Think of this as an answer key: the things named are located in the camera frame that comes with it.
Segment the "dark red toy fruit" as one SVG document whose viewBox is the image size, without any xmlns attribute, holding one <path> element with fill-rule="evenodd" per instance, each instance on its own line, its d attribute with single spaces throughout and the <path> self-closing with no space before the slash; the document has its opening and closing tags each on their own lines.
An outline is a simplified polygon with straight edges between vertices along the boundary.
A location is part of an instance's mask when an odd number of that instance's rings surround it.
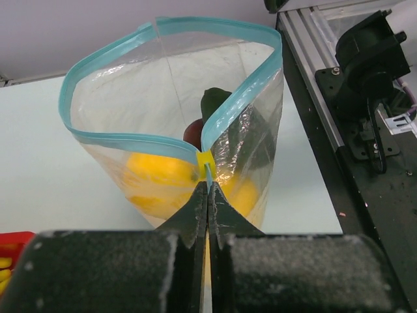
<svg viewBox="0 0 417 313">
<path fill-rule="evenodd" d="M 187 126 L 183 134 L 183 140 L 201 150 L 201 134 L 203 130 L 203 120 L 197 119 Z"/>
</svg>

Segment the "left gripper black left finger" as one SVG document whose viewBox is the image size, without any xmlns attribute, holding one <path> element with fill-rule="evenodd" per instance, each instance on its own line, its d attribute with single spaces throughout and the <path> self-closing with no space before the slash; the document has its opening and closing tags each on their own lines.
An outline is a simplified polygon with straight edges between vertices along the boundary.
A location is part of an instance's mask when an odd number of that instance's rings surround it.
<svg viewBox="0 0 417 313">
<path fill-rule="evenodd" d="M 2 312 L 201 312 L 208 204 L 152 231 L 45 231 L 24 248 Z"/>
</svg>

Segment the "yellow toy lemon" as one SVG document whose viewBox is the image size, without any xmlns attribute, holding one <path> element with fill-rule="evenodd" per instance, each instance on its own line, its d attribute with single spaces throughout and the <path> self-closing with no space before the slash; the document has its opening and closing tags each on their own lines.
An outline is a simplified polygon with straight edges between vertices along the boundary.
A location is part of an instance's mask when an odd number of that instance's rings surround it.
<svg viewBox="0 0 417 313">
<path fill-rule="evenodd" d="M 194 188 L 198 182 L 196 166 L 168 156 L 132 153 L 125 166 L 124 182 L 130 186 L 151 183 L 157 187 Z"/>
</svg>

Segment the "yellow toy mango slice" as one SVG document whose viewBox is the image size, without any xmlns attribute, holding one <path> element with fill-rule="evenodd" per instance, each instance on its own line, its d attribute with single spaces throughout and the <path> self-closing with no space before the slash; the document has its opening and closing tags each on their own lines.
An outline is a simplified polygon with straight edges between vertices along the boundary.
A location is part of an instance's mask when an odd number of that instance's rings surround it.
<svg viewBox="0 0 417 313">
<path fill-rule="evenodd" d="M 225 200 L 242 216 L 247 217 L 255 208 L 259 191 L 251 180 L 241 181 L 238 177 L 231 177 L 226 180 L 218 179 L 216 182 Z M 169 220 L 177 212 L 195 211 L 197 215 L 200 215 L 207 204 L 208 192 L 207 184 L 202 182 L 192 185 L 186 192 L 152 190 L 150 194 L 144 196 L 129 196 L 128 200 L 145 215 Z"/>
</svg>

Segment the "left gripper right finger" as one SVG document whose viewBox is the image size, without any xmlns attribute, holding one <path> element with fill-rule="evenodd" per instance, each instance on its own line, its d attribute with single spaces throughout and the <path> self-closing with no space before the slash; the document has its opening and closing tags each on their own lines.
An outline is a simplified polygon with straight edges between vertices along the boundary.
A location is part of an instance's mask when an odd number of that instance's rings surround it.
<svg viewBox="0 0 417 313">
<path fill-rule="evenodd" d="M 409 312 L 380 247 L 365 235 L 269 235 L 213 183 L 208 232 L 214 312 Z"/>
</svg>

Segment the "dark green toy avocado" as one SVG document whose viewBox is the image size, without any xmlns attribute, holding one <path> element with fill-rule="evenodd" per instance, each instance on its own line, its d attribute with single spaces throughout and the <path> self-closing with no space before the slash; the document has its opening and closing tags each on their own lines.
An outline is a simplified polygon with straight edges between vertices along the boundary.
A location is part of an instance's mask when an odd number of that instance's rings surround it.
<svg viewBox="0 0 417 313">
<path fill-rule="evenodd" d="M 275 159 L 282 107 L 269 112 L 259 102 L 249 104 L 212 148 L 221 169 L 242 172 L 269 166 Z"/>
</svg>

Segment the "clear zip top bag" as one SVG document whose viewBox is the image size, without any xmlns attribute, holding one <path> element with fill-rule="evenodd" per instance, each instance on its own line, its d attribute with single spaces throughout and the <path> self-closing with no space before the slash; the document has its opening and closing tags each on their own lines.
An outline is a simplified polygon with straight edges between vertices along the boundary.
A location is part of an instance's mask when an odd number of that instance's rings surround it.
<svg viewBox="0 0 417 313">
<path fill-rule="evenodd" d="M 238 177 L 259 191 L 245 217 L 263 223 L 274 161 L 242 172 L 221 169 L 212 148 L 227 127 L 257 102 L 283 108 L 281 35 L 253 23 L 204 17 L 158 18 L 75 64 L 65 76 L 59 114 L 65 127 L 129 196 L 190 188 L 130 186 L 132 153 L 173 157 L 196 166 L 199 182 Z M 203 120 L 201 150 L 183 140 Z M 165 220 L 143 217 L 154 227 Z"/>
</svg>

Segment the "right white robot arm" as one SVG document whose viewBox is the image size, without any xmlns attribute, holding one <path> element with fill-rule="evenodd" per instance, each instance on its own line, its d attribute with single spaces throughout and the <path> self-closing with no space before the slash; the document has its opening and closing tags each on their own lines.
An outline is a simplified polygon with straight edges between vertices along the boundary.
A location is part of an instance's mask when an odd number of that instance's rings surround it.
<svg viewBox="0 0 417 313">
<path fill-rule="evenodd" d="M 388 156 L 399 153 L 388 130 L 378 124 L 377 108 L 394 92 L 394 80 L 410 72 L 401 48 L 407 35 L 391 28 L 391 13 L 379 10 L 347 30 L 336 44 L 338 65 L 315 73 L 352 157 L 369 161 L 377 173 L 386 171 Z"/>
</svg>

